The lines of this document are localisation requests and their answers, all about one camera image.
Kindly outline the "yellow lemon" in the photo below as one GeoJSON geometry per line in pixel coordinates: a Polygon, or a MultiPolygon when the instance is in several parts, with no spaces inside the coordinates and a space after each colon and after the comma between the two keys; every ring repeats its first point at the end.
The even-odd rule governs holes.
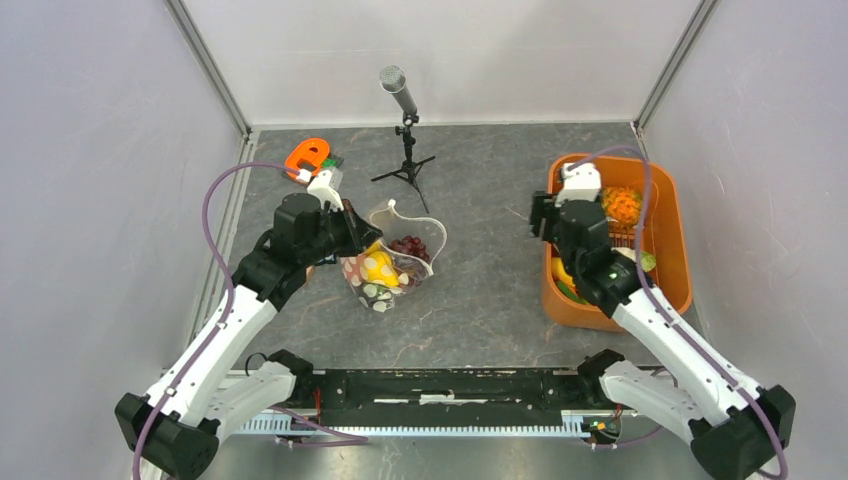
{"type": "Polygon", "coordinates": [[[364,253],[362,267],[368,283],[384,285],[390,288],[400,285],[399,274],[394,269],[391,256],[378,242],[372,244],[364,253]]]}

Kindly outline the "clear dotted zip top bag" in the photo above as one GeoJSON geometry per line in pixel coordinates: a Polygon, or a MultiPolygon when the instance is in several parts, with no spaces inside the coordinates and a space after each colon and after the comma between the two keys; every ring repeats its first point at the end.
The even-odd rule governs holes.
{"type": "Polygon", "coordinates": [[[400,214],[396,201],[372,208],[366,220],[383,236],[361,254],[340,259],[342,275],[367,309],[384,313],[434,275],[434,261],[447,241],[443,223],[400,214]]]}

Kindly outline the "purple grape bunch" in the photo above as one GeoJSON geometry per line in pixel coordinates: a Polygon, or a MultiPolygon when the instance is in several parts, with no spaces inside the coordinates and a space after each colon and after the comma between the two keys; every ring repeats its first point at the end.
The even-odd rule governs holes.
{"type": "Polygon", "coordinates": [[[400,254],[410,255],[425,263],[429,263],[431,257],[427,246],[420,237],[407,235],[401,239],[392,240],[389,248],[400,254]]]}

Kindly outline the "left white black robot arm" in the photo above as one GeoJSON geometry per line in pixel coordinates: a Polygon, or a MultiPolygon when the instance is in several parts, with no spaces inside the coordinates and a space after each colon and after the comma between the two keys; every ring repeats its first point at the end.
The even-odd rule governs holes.
{"type": "Polygon", "coordinates": [[[253,337],[305,284],[309,268],[333,256],[355,257],[382,235],[348,200],[287,195],[188,349],[146,393],[118,401],[115,416],[133,467],[147,461],[173,479],[197,479],[220,444],[262,410],[282,401],[306,405],[313,379],[279,361],[224,392],[218,388],[253,337]]]}

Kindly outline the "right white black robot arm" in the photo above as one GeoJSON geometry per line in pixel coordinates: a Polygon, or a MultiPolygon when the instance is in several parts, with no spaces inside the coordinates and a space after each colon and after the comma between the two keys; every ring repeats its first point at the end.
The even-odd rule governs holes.
{"type": "Polygon", "coordinates": [[[792,395],[780,385],[762,387],[693,330],[640,261],[612,248],[599,202],[537,191],[529,224],[532,236],[556,248],[578,296],[637,338],[677,381],[660,381],[604,351],[577,382],[585,405],[635,409],[686,443],[713,479],[788,477],[792,395]]]}

